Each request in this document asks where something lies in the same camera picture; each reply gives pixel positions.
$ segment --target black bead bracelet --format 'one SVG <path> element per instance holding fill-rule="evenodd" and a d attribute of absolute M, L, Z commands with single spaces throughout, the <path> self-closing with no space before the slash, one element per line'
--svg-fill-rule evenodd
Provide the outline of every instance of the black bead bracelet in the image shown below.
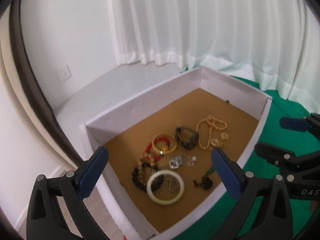
<path fill-rule="evenodd" d="M 155 166 L 151 166 L 150 163 L 147 163 L 147 162 L 144 162 L 142 164 L 142 167 L 145 168 L 145 167 L 149 167 L 151 168 L 153 171 L 157 172 L 159 171 L 158 167 L 155 165 Z M 138 169 L 138 166 L 136 166 L 134 169 L 133 169 L 133 172 L 132 172 L 132 182 L 141 190 L 143 190 L 144 192 L 147 192 L 147 186 L 145 186 L 143 183 L 141 183 L 138 179 L 138 175 L 139 175 L 139 169 Z M 152 191 L 156 191 L 157 189 L 160 188 L 162 182 L 164 181 L 164 176 L 161 175 L 159 177 L 157 177 L 151 184 L 151 190 Z"/>

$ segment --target electrical outlet cover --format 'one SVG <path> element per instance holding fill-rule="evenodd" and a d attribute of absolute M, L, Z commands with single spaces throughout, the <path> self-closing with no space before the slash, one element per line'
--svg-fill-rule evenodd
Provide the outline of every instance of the electrical outlet cover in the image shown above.
<path fill-rule="evenodd" d="M 72 77 L 71 71 L 69 69 L 69 66 L 66 65 L 65 67 L 57 70 L 57 75 L 61 83 L 65 82 L 66 80 L 70 79 Z"/>

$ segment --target metal pin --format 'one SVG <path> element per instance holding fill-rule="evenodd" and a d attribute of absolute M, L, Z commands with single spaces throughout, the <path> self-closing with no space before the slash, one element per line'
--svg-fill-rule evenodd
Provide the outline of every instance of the metal pin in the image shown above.
<path fill-rule="evenodd" d="M 253 177 L 253 173 L 251 171 L 247 171 L 245 173 L 245 175 L 248 177 L 248 178 L 252 178 Z"/>
<path fill-rule="evenodd" d="M 44 179 L 44 175 L 43 174 L 40 174 L 38 177 L 37 177 L 37 180 L 38 181 L 41 181 L 41 180 L 43 180 Z"/>
<path fill-rule="evenodd" d="M 281 181 L 281 180 L 282 180 L 282 176 L 281 176 L 280 174 L 277 174 L 277 175 L 276 175 L 276 179 L 279 180 L 279 181 Z"/>
<path fill-rule="evenodd" d="M 287 176 L 287 181 L 293 182 L 293 180 L 294 180 L 294 176 L 293 176 L 292 174 L 289 174 L 289 175 Z"/>
<path fill-rule="evenodd" d="M 68 171 L 68 172 L 66 173 L 66 176 L 67 176 L 68 178 L 71 178 L 74 174 L 75 174 L 74 171 Z"/>

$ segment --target gray floor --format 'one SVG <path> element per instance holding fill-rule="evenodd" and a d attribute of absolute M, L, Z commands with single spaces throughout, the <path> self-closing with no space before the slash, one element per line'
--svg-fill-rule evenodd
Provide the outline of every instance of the gray floor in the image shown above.
<path fill-rule="evenodd" d="M 58 197 L 58 201 L 70 231 L 78 236 L 81 236 L 71 218 L 63 198 Z M 90 211 L 90 214 L 95 219 L 97 224 L 111 240 L 123 240 L 123 234 L 113 221 L 96 188 L 93 190 L 90 197 L 84 200 L 84 204 Z M 26 239 L 26 221 L 22 224 L 18 232 L 23 239 Z"/>

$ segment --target green floor covering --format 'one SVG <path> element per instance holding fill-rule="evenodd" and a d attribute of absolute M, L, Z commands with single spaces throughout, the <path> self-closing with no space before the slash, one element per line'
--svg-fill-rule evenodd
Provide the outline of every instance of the green floor covering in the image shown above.
<path fill-rule="evenodd" d="M 240 79 L 253 87 L 259 88 L 257 83 Z M 272 96 L 272 105 L 265 127 L 259 141 L 267 142 L 278 147 L 294 151 L 296 155 L 303 155 L 320 149 L 320 142 L 310 133 L 300 133 L 281 129 L 279 120 L 283 116 L 301 118 L 309 115 L 309 112 L 300 104 L 279 97 L 275 90 L 268 90 L 266 93 Z M 253 152 L 244 167 L 244 171 L 252 171 L 256 176 L 272 178 L 279 172 L 275 166 L 257 157 Z M 247 232 L 255 218 L 261 202 L 261 197 L 257 198 L 251 213 L 239 235 Z M 308 220 L 309 201 L 290 200 L 293 215 L 293 230 L 296 235 Z M 221 226 L 235 204 L 227 193 L 214 205 L 200 220 L 193 224 L 186 231 L 181 233 L 175 240 L 208 240 Z"/>

